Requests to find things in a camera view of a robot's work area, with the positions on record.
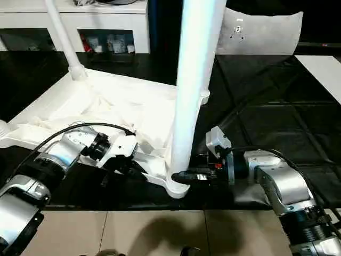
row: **white shelf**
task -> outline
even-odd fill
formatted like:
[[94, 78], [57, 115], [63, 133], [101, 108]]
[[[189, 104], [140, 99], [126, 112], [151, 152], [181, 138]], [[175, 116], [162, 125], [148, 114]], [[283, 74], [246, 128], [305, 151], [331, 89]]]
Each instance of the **white shelf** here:
[[[147, 0], [115, 6], [75, 6], [72, 0], [55, 0], [61, 13], [126, 13], [146, 14]], [[44, 0], [0, 0], [0, 13], [47, 12]]]

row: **beige floor tile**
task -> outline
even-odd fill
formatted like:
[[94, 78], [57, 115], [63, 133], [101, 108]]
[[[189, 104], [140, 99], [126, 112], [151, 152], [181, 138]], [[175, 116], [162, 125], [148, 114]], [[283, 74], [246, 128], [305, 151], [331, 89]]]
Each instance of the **beige floor tile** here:
[[184, 246], [208, 256], [203, 211], [109, 212], [101, 250], [127, 256], [180, 256]]
[[45, 219], [22, 256], [95, 256], [106, 212], [44, 212]]
[[273, 211], [206, 211], [211, 256], [290, 256]]

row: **black table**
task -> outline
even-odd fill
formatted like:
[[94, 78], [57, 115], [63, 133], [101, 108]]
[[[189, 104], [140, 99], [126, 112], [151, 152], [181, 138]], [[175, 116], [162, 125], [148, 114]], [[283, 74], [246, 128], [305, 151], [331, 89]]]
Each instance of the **black table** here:
[[[79, 54], [87, 68], [176, 84], [175, 56]], [[9, 121], [67, 72], [62, 53], [1, 52], [0, 119]], [[205, 133], [215, 125], [234, 146], [277, 149], [341, 206], [341, 106], [293, 56], [217, 56], [208, 104], [197, 121], [192, 155], [205, 153]], [[29, 150], [0, 150], [3, 184]], [[267, 209], [259, 186], [191, 187], [183, 199], [164, 188], [76, 164], [47, 209]]]

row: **white pillow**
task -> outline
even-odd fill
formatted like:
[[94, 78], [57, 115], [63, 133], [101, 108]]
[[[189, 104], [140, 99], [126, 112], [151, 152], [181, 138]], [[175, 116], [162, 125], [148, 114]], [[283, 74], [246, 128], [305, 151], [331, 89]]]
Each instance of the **white pillow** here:
[[226, 8], [216, 54], [293, 54], [303, 12], [288, 16], [248, 15]]

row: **black cable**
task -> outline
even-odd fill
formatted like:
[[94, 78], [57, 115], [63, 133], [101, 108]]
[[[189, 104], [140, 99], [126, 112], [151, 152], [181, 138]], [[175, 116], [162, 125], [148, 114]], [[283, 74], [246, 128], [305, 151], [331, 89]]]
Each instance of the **black cable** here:
[[127, 3], [115, 3], [115, 0], [106, 0], [106, 1], [99, 1], [99, 0], [96, 0], [95, 1], [97, 4], [100, 4], [100, 5], [105, 5], [105, 6], [113, 6], [113, 5], [128, 5], [128, 4], [133, 4], [135, 2], [137, 2], [137, 0], [133, 0], [131, 2], [127, 2]]
[[[233, 151], [251, 151], [251, 150], [263, 150], [263, 151], [267, 151], [270, 153], [273, 153], [274, 155], [282, 158], [284, 161], [286, 161], [290, 167], [292, 167], [293, 169], [295, 169], [306, 181], [307, 186], [309, 188], [309, 190], [311, 191], [311, 193], [314, 195], [316, 204], [322, 208], [324, 214], [326, 214], [326, 212], [324, 211], [324, 207], [321, 204], [321, 202], [319, 202], [318, 198], [316, 197], [316, 195], [320, 196], [322, 198], [322, 200], [329, 204], [328, 199], [325, 197], [325, 195], [316, 187], [314, 186], [314, 184], [311, 182], [311, 180], [298, 168], [298, 166], [292, 161], [290, 160], [288, 157], [286, 157], [283, 153], [275, 150], [275, 149], [269, 149], [263, 146], [240, 146], [240, 147], [231, 147], [231, 148], [227, 148], [224, 153], [228, 154], [230, 152]], [[338, 218], [338, 220], [340, 221], [340, 214], [337, 212], [337, 210], [333, 207], [330, 208], [332, 210], [332, 212], [335, 214], [335, 212], [337, 214], [335, 214], [335, 216]], [[330, 228], [333, 230], [333, 232], [335, 233], [335, 235], [341, 239], [341, 233], [338, 231], [338, 229], [334, 226], [333, 223], [329, 222], [328, 225], [330, 226]]]
[[12, 177], [17, 173], [18, 169], [20, 167], [22, 167], [24, 163], [26, 163], [35, 153], [38, 152], [38, 150], [40, 150], [49, 141], [51, 141], [55, 137], [61, 135], [62, 133], [65, 133], [67, 131], [70, 131], [70, 130], [73, 130], [73, 129], [76, 129], [76, 128], [84, 127], [84, 126], [108, 126], [108, 127], [112, 127], [112, 128], [116, 128], [116, 129], [122, 130], [122, 131], [125, 132], [126, 135], [136, 135], [134, 132], [130, 131], [127, 128], [124, 128], [124, 127], [116, 125], [116, 124], [109, 124], [109, 123], [81, 123], [81, 124], [76, 124], [76, 125], [73, 125], [73, 126], [69, 126], [67, 128], [64, 128], [64, 129], [54, 133], [53, 135], [48, 137], [46, 140], [44, 140], [42, 143], [40, 143], [35, 149], [33, 149], [30, 152], [30, 154], [28, 154], [28, 156], [25, 157], [25, 159], [14, 169]]

